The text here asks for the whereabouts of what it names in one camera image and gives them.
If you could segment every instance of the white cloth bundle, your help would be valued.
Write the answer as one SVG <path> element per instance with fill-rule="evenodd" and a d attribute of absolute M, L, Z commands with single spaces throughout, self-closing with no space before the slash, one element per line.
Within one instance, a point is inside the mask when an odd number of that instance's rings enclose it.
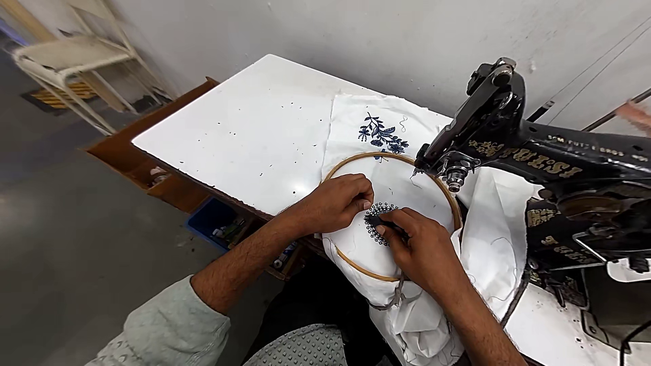
<path fill-rule="evenodd" d="M 431 143 L 448 117 L 394 96 L 338 95 L 333 102 L 322 176 L 338 163 L 363 152 L 386 151 L 415 159 Z M 373 183 L 375 212 L 408 206 L 454 230 L 450 204 L 426 175 L 413 178 L 413 167 L 386 158 L 364 158 L 341 167 L 335 176 L 364 173 Z M 452 235 L 471 282 L 498 318 L 506 313 L 525 263 L 524 210 L 533 186 L 520 177 L 490 168 L 469 176 L 460 199 L 469 207 L 463 242 Z M 372 305 L 395 297 L 400 270 L 360 212 L 350 227 L 323 235 L 325 252 Z M 364 274 L 358 267 L 388 280 Z M 387 310 L 370 308 L 370 317 L 404 365 L 451 365 L 464 349 L 442 309 L 416 284 L 405 281 L 404 299 Z"/>

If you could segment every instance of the wire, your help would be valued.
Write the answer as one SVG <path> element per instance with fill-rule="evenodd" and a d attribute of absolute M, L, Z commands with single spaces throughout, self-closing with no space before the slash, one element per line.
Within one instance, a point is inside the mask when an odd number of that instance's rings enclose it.
<path fill-rule="evenodd" d="M 633 41 L 631 43 L 629 43 L 626 47 L 624 47 L 624 49 L 622 49 L 619 53 L 617 53 L 617 55 L 612 60 L 608 61 L 608 63 L 601 70 L 599 70 L 599 72 L 595 76 L 593 76 L 592 79 L 590 79 L 590 81 L 588 81 L 588 83 L 583 88 L 581 88 L 581 90 L 578 93 L 576 93 L 576 95 L 573 96 L 572 99 L 570 99 L 570 101 L 563 108 L 561 108 L 561 110 L 558 113 L 556 113 L 556 115 L 551 119 L 551 121 L 548 123 L 548 125 L 551 124 L 556 119 L 556 117 L 558 117 L 565 110 L 565 108 L 567 108 L 568 105 L 570 105 L 576 99 L 576 97 L 578 97 L 579 94 L 581 94 L 581 92 L 583 92 L 585 90 L 585 88 L 587 88 L 599 75 L 601 75 L 602 72 L 608 66 L 610 66 L 610 64 L 612 64 L 615 60 L 617 60 L 620 57 L 620 55 L 622 55 L 622 53 L 624 51 L 626 51 L 630 46 L 632 46 L 635 43 L 635 41 L 637 41 L 640 37 L 642 37 L 642 35 L 645 34 L 646 31 L 648 31 L 649 29 L 651 29 L 651 26 L 647 27 L 644 31 L 642 31 L 642 33 L 637 35 L 635 37 L 635 39 L 633 39 Z"/>
<path fill-rule="evenodd" d="M 626 338 L 622 341 L 622 345 L 619 348 L 619 365 L 624 366 L 624 349 L 626 346 L 628 346 L 628 343 L 633 339 L 636 335 L 642 333 L 643 330 L 649 328 L 651 326 L 651 320 L 648 322 L 642 324 L 641 326 L 637 327 L 635 330 L 633 330 L 631 333 L 629 333 Z"/>
<path fill-rule="evenodd" d="M 648 22 L 649 19 L 651 19 L 651 16 L 649 16 L 649 17 L 648 17 L 647 19 L 645 19 L 642 23 L 640 23 L 640 25 L 638 25 L 637 27 L 635 27 L 634 30 L 630 31 L 626 36 L 624 36 L 624 38 L 622 38 L 619 42 L 617 42 L 613 47 L 610 47 L 610 49 L 609 49 L 608 51 L 606 51 L 606 52 L 605 52 L 601 57 L 599 57 L 598 59 L 596 59 L 592 64 L 590 64 L 590 66 L 586 67 L 585 70 L 582 71 L 579 75 L 576 75 L 576 76 L 575 76 L 575 77 L 574 77 L 574 78 L 573 78 L 569 83 L 567 83 L 567 85 L 565 85 L 561 90 L 559 90 L 556 94 L 554 94 L 554 95 L 549 99 L 549 101 L 552 102 L 552 101 L 554 100 L 554 98 L 556 98 L 557 95 L 559 95 L 560 93 L 562 93 L 563 90 L 565 90 L 567 87 L 569 87 L 569 86 L 570 86 L 570 85 L 571 85 L 571 84 L 572 84 L 576 79 L 578 79 L 579 77 L 581 77 L 581 75 L 585 74 L 586 71 L 590 70 L 590 68 L 593 67 L 596 63 L 598 63 L 599 60 L 603 59 L 603 58 L 604 58 L 608 53 L 610 53 L 610 51 L 614 50 L 615 47 L 619 46 L 623 41 L 625 41 L 625 39 L 628 38 L 628 36 L 632 35 L 636 30 L 638 30 L 640 27 L 642 27 L 642 26 L 644 25 L 644 23 Z"/>

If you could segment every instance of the wooden embroidery hoop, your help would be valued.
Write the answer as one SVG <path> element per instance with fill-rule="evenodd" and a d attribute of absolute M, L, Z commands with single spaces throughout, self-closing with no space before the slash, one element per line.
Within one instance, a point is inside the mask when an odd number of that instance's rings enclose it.
<path fill-rule="evenodd" d="M 339 164 L 337 164 L 334 168 L 332 168 L 332 170 L 330 170 L 330 173 L 328 173 L 325 176 L 324 182 L 326 180 L 332 178 L 332 176 L 342 166 L 344 166 L 344 165 L 346 165 L 346 164 L 348 164 L 350 162 L 353 162 L 355 160 L 359 160 L 359 159 L 363 159 L 363 158 L 376 157 L 376 156 L 379 156 L 381 158 L 398 159 L 398 160 L 400 160 L 402 162 L 408 163 L 408 164 L 413 166 L 413 159 L 408 158 L 408 157 L 403 156 L 403 155 L 393 154 L 392 152 L 380 152 L 380 151 L 378 151 L 378 152 L 364 152 L 362 154 L 353 155 L 350 158 L 344 160 L 343 162 L 340 162 Z M 450 194 L 450 191 L 447 189 L 447 187 L 443 184 L 443 182 L 440 179 L 434 178 L 432 175 L 429 175 L 429 174 L 427 174 L 427 176 L 429 176 L 434 181 L 434 183 L 436 183 L 436 185 L 439 186 L 439 188 L 443 192 L 445 198 L 447 199 L 448 203 L 450 204 L 450 208 L 452 209 L 452 219 L 453 219 L 453 222 L 454 222 L 454 231 L 457 231 L 458 229 L 461 229 L 461 211 L 459 209 L 459 205 L 456 202 L 456 199 L 454 199 L 454 197 L 452 197 L 452 195 Z M 365 274 L 365 275 L 367 275 L 369 277 L 373 277 L 374 279 L 379 279 L 380 281 L 386 281 L 386 282 L 395 282 L 395 281 L 400 280 L 400 278 L 396 278 L 396 277 L 387 277 L 387 276 L 384 276 L 384 275 L 374 274 L 373 272 L 360 267 L 360 265 L 358 265 L 357 263 L 353 262 L 348 257 L 346 257 L 344 255 L 344 253 L 342 253 L 341 250 L 339 250 L 339 248 L 337 248 L 336 245 L 335 245 L 335 249 L 337 250 L 337 254 L 341 257 L 341 259 L 345 260 L 346 263 L 350 264 L 350 266 L 352 268 L 355 268 L 356 270 L 360 271 L 361 273 L 363 273 L 363 274 Z"/>

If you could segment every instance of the floor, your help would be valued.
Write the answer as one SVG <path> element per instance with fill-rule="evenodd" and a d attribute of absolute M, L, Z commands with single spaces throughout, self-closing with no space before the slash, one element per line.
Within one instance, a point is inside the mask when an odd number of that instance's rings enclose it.
<path fill-rule="evenodd" d="M 0 51 L 0 354 L 4 365 L 82 365 L 128 313 L 218 250 L 186 214 L 82 150 L 101 135 L 19 95 L 38 85 Z M 116 128 L 136 116 L 93 106 Z M 263 274 L 232 310 L 218 365 L 239 365 L 283 283 Z"/>

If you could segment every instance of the light green sleeve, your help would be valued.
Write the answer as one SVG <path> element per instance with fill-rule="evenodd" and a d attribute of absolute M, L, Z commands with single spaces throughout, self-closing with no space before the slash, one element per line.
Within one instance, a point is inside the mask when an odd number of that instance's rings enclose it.
<path fill-rule="evenodd" d="M 229 338 L 230 319 L 210 309 L 190 277 L 134 310 L 124 331 L 87 366 L 213 366 Z"/>

